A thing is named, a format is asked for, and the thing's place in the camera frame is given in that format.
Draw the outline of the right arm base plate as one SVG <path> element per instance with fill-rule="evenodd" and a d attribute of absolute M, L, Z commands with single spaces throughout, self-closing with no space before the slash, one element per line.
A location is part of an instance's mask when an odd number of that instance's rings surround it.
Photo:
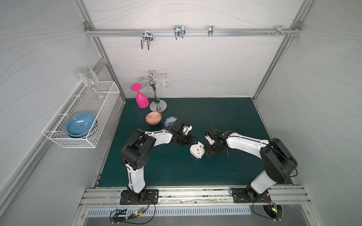
<path fill-rule="evenodd" d="M 229 193 L 234 203 L 271 203 L 271 197 L 266 190 L 262 194 L 258 194 L 252 188 L 235 188 L 231 187 Z"/>

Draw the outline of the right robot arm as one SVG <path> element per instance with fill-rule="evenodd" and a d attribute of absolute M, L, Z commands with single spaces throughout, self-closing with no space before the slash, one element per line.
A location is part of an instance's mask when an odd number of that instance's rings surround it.
<path fill-rule="evenodd" d="M 264 170 L 247 186 L 247 192 L 254 199 L 275 184 L 283 184 L 298 162 L 281 140 L 262 140 L 240 135 L 233 131 L 220 132 L 209 129 L 205 134 L 209 145 L 205 148 L 207 157 L 229 151 L 240 150 L 262 160 Z"/>

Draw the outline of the white alarm clock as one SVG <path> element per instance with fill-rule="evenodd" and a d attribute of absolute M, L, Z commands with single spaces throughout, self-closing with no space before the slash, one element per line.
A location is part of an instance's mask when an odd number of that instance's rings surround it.
<path fill-rule="evenodd" d="M 201 142 L 198 142 L 197 144 L 194 144 L 190 146 L 190 153 L 197 159 L 201 159 L 203 155 L 205 154 L 204 145 Z"/>

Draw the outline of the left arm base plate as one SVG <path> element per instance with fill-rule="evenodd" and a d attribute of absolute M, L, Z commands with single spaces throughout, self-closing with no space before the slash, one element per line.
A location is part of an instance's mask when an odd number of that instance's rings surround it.
<path fill-rule="evenodd" d="M 148 203 L 158 204 L 158 189 L 143 189 L 140 193 L 135 193 L 128 188 L 121 192 L 120 205 L 145 205 Z"/>

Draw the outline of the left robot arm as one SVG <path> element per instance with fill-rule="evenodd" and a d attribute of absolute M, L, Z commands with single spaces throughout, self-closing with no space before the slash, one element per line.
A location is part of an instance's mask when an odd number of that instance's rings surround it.
<path fill-rule="evenodd" d="M 143 131 L 137 129 L 127 140 L 120 151 L 120 159 L 127 169 L 128 191 L 141 196 L 146 190 L 144 167 L 154 147 L 175 143 L 181 147 L 189 147 L 191 152 L 203 156 L 204 145 L 190 133 L 192 126 L 177 119 L 170 127 L 160 131 Z"/>

